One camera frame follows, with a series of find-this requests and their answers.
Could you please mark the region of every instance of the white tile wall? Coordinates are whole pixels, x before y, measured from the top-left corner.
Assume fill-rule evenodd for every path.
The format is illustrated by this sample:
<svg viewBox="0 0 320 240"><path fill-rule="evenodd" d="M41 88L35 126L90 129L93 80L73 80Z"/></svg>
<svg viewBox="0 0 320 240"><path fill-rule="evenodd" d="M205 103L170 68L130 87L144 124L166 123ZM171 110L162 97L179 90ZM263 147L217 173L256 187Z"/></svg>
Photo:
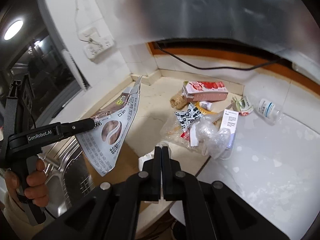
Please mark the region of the white tile wall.
<svg viewBox="0 0 320 240"><path fill-rule="evenodd" d="M292 81L283 110L286 114L320 133L320 118L318 117L320 96Z"/></svg>
<svg viewBox="0 0 320 240"><path fill-rule="evenodd" d="M234 66L240 67L241 63L235 61L228 61L222 59L197 57L197 56L185 56L178 55L181 59L202 68L217 67L217 66ZM255 71L239 71L239 70L198 70L184 64L183 62L167 55L155 56L157 65L160 69L184 71L189 73L196 73L200 75L207 75L210 77L221 78L229 80L231 82L241 83L246 82L251 76L255 75Z"/></svg>
<svg viewBox="0 0 320 240"><path fill-rule="evenodd" d="M267 98L282 106L288 94L290 82L290 79L278 78L269 71L256 71L255 75L243 83L244 95L252 94L257 98Z"/></svg>
<svg viewBox="0 0 320 240"><path fill-rule="evenodd" d="M141 62L127 62L127 66L133 74L148 76L148 73Z"/></svg>
<svg viewBox="0 0 320 240"><path fill-rule="evenodd" d="M116 47L101 54L94 62L86 57L83 49L87 43L80 41L76 33L75 0L45 2L65 46L91 86L87 92L82 91L78 94L55 118L55 121L71 122L79 119L92 105L123 81L130 74L130 70ZM94 26L100 36L110 35L95 0L78 0L78 4L76 22L80 32Z"/></svg>
<svg viewBox="0 0 320 240"><path fill-rule="evenodd" d="M148 76L158 69L146 44L123 47L120 51L133 74Z"/></svg>

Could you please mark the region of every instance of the screw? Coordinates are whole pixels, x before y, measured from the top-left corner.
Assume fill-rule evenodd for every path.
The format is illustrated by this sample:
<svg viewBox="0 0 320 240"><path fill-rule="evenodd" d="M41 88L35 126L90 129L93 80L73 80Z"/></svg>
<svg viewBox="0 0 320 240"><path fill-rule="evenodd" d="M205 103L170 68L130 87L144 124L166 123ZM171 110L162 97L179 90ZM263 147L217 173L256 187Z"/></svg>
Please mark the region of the screw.
<svg viewBox="0 0 320 240"><path fill-rule="evenodd" d="M213 183L213 187L216 189L222 189L223 188L223 183L221 181L215 181Z"/></svg>
<svg viewBox="0 0 320 240"><path fill-rule="evenodd" d="M146 178L149 176L149 173L147 173L146 171L140 171L138 175L140 178Z"/></svg>
<svg viewBox="0 0 320 240"><path fill-rule="evenodd" d="M102 183L100 184L100 188L103 189L103 190L109 189L110 186L111 186L111 185L110 185L109 182L102 182Z"/></svg>
<svg viewBox="0 0 320 240"><path fill-rule="evenodd" d="M184 171L177 171L176 172L176 176L178 178L183 178L186 175L186 173Z"/></svg>

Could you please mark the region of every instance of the white countertop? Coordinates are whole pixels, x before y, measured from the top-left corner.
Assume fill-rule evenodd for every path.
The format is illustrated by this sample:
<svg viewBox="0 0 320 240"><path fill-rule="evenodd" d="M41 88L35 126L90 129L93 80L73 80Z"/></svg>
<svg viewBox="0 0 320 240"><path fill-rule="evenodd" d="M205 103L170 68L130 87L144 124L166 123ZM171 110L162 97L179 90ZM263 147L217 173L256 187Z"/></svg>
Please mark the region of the white countertop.
<svg viewBox="0 0 320 240"><path fill-rule="evenodd" d="M255 112L238 119L229 159L211 159L198 175L224 182L291 240L299 240L320 210L320 135L283 115L274 126ZM182 204L171 214L184 222Z"/></svg>

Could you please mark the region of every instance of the human hand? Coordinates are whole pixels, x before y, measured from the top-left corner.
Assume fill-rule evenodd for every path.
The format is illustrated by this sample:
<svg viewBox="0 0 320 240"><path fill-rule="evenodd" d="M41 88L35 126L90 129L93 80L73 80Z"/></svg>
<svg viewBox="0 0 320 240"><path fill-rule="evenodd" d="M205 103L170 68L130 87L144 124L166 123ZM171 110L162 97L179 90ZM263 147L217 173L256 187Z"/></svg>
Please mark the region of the human hand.
<svg viewBox="0 0 320 240"><path fill-rule="evenodd" d="M39 159L36 162L36 171L32 172L27 177L27 183L30 187L26 188L24 195L28 199L32 199L32 202L39 206L45 207L49 203L48 188L45 184L47 176L43 172L45 168L44 162ZM15 200L15 202L23 209L22 203L18 200L16 189L20 186L18 176L7 170L4 174L5 183L7 185L9 195Z"/></svg>

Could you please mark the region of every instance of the snack wrapper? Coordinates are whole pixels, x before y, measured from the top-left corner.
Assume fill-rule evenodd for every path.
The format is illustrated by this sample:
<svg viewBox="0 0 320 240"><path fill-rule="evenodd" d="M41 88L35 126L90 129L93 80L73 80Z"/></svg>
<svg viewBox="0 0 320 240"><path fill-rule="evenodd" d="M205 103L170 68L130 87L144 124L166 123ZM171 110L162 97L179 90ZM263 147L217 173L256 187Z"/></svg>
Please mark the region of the snack wrapper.
<svg viewBox="0 0 320 240"><path fill-rule="evenodd" d="M122 108L113 113L110 109L105 114L99 112L92 117L95 128L76 135L88 161L101 176L106 175L116 165L124 138L138 110L140 82L141 77L135 82Z"/></svg>
<svg viewBox="0 0 320 240"><path fill-rule="evenodd" d="M177 116L177 119L184 132L190 128L191 124L195 120L200 119L202 116L200 110L192 103L189 104L187 111L176 111L174 113Z"/></svg>

